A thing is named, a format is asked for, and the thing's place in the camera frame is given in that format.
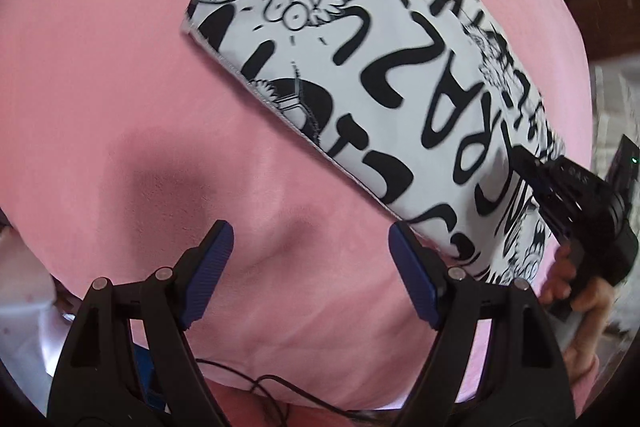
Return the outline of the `person right hand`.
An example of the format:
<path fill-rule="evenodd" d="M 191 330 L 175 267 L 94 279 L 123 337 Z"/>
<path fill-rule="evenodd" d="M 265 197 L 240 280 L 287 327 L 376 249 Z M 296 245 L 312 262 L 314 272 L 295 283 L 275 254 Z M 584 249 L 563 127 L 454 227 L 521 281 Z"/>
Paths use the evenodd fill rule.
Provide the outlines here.
<path fill-rule="evenodd" d="M 602 277 L 593 277 L 575 297 L 570 282 L 576 277 L 570 261 L 570 244 L 562 244 L 554 254 L 554 261 L 542 285 L 539 300 L 550 306 L 556 300 L 570 299 L 570 307 L 582 314 L 576 332 L 563 352 L 563 360 L 571 384 L 585 376 L 597 358 L 597 347 L 615 299 L 614 287 Z"/>

